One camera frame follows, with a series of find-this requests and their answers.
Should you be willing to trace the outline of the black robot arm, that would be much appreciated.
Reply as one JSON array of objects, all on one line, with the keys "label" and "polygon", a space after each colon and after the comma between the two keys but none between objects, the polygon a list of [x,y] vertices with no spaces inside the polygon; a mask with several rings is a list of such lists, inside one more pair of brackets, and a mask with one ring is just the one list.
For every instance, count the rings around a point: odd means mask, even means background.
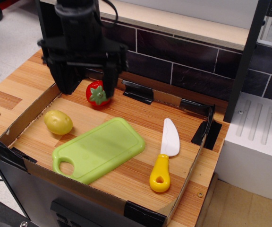
[{"label": "black robot arm", "polygon": [[102,34],[98,1],[38,0],[36,5],[42,30],[38,45],[59,90],[72,94],[85,78],[85,68],[100,68],[106,97],[112,97],[119,74],[128,69],[128,47]]}]

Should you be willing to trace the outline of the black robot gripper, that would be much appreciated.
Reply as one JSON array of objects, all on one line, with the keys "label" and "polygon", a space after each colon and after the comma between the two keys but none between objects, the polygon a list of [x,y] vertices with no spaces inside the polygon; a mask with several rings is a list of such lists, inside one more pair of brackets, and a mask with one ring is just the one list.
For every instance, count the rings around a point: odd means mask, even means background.
[{"label": "black robot gripper", "polygon": [[60,17],[65,45],[63,51],[50,52],[48,60],[51,75],[63,94],[71,95],[84,79],[84,68],[68,65],[81,63],[103,67],[103,87],[107,98],[114,95],[119,73],[128,69],[125,44],[106,38],[97,4],[55,4]]}]

